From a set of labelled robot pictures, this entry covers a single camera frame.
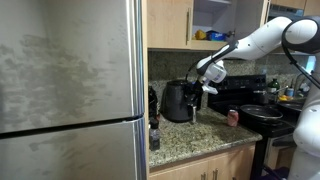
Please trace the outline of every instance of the cabinet handle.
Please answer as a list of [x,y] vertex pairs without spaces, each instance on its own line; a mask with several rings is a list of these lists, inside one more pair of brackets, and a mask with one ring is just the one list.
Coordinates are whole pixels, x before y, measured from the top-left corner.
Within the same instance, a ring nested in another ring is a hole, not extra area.
[[206,173],[201,174],[201,180],[206,180],[206,179],[207,179],[207,174]]
[[188,41],[189,41],[189,29],[190,29],[190,15],[191,14],[191,8],[188,8],[188,12],[187,12],[187,34],[186,34],[186,45],[188,45]]
[[213,180],[218,180],[218,173],[219,173],[218,168],[212,172],[213,172]]

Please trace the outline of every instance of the granite countertop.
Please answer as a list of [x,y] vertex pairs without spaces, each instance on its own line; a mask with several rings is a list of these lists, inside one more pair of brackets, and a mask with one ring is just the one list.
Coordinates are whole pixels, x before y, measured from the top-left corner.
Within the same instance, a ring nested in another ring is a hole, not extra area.
[[259,141],[262,136],[238,124],[227,125],[226,117],[209,108],[197,112],[197,123],[172,123],[160,118],[160,149],[150,151],[149,167]]

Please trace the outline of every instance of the stainless steel refrigerator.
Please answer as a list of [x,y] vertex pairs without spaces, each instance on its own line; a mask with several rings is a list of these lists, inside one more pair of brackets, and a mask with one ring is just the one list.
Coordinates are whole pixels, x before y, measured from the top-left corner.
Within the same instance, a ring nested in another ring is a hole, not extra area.
[[140,8],[0,1],[0,179],[146,179]]

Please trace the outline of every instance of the backsplash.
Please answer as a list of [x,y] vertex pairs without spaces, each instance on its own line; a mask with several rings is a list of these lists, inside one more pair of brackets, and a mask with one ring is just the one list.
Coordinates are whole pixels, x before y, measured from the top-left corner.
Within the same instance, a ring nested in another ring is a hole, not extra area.
[[[184,79],[189,67],[200,59],[209,56],[208,52],[148,52],[149,85],[151,85],[161,103],[162,92],[166,83],[173,79]],[[306,66],[308,56],[296,55],[294,58],[302,66]],[[291,84],[299,71],[289,64],[283,54],[264,56],[256,61],[224,60],[224,67],[229,76],[266,74],[267,82],[277,78],[281,87]],[[188,80],[195,81],[197,74],[195,67],[191,70]],[[202,97],[202,106],[206,106],[207,94]]]

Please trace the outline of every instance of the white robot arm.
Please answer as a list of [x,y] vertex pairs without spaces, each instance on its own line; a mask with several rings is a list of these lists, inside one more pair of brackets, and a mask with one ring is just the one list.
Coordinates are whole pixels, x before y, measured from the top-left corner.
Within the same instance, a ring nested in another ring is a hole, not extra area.
[[308,74],[291,56],[288,49],[316,54],[320,59],[320,17],[303,17],[291,22],[278,17],[239,41],[229,43],[217,53],[200,60],[197,64],[198,87],[216,94],[216,89],[208,83],[221,82],[226,76],[222,60],[240,58],[255,60],[282,45],[291,64],[295,65],[313,83],[294,131],[298,146],[289,179],[320,179],[320,62],[312,75]]

